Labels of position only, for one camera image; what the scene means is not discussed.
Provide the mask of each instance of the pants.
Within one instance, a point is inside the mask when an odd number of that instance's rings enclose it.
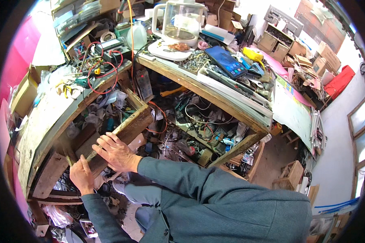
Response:
[[[153,214],[158,213],[158,209],[161,207],[163,187],[137,173],[130,173],[130,181],[127,184],[114,182],[113,187],[116,191],[126,195],[132,203],[145,205],[136,210],[135,220],[142,232],[146,233],[146,230],[153,224]]]

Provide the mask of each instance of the white bottle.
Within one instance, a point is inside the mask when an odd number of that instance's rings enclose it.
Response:
[[[139,21],[136,21],[132,27],[134,37],[134,49],[139,50],[147,43],[147,33],[145,27]],[[127,32],[127,45],[131,49],[131,29]]]

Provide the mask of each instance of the gray jacket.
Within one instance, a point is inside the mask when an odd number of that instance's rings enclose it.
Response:
[[[305,242],[312,219],[309,199],[272,191],[218,168],[143,158],[138,173],[166,187],[141,242]],[[82,197],[102,243],[135,242],[98,194]]]

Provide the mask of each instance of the smartphone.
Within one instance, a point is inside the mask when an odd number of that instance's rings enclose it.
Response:
[[[246,68],[220,46],[207,48],[204,52],[232,79],[247,73]]]

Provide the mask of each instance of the hand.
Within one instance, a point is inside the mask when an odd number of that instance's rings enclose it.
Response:
[[[84,155],[70,168],[70,179],[82,196],[94,193],[94,178]]]
[[[97,143],[92,145],[103,159],[108,162],[108,166],[116,172],[135,172],[141,156],[134,154],[131,149],[113,133],[106,133],[97,139]]]

